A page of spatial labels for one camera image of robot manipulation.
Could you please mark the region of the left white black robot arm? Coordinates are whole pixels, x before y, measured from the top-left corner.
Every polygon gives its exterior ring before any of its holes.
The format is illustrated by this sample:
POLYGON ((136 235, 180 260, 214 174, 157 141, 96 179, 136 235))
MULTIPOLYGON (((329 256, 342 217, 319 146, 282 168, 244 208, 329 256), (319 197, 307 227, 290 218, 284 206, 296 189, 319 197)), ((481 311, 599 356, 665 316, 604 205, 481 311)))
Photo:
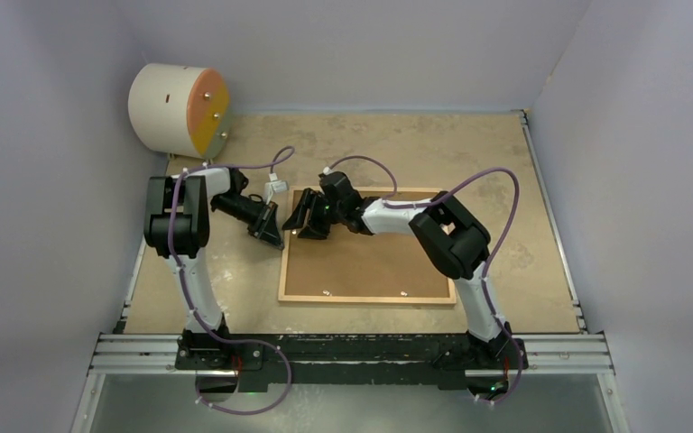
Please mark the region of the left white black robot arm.
POLYGON ((220 369, 232 358, 259 357, 269 343, 231 336, 214 294, 205 249, 210 214, 220 211, 246 225, 247 233, 278 250, 284 247, 277 223, 277 204, 257 194, 246 195, 247 177, 238 168, 211 168, 177 177, 148 180, 143 237, 168 264, 186 310, 178 358, 196 359, 220 369))

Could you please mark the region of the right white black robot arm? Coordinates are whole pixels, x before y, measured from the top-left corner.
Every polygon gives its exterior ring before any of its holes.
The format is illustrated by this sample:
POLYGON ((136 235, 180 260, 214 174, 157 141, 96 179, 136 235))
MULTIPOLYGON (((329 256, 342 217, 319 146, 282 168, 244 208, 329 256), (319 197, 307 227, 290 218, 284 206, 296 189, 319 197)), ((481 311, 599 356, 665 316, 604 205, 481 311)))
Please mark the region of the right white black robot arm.
POLYGON ((360 235, 414 236, 434 268, 454 283, 473 338, 473 360, 491 367, 504 358, 501 328, 481 282, 491 236, 451 192, 442 190, 415 201, 364 196, 344 172, 332 171, 319 176, 318 190, 303 190, 282 229, 325 240, 336 224, 360 235))

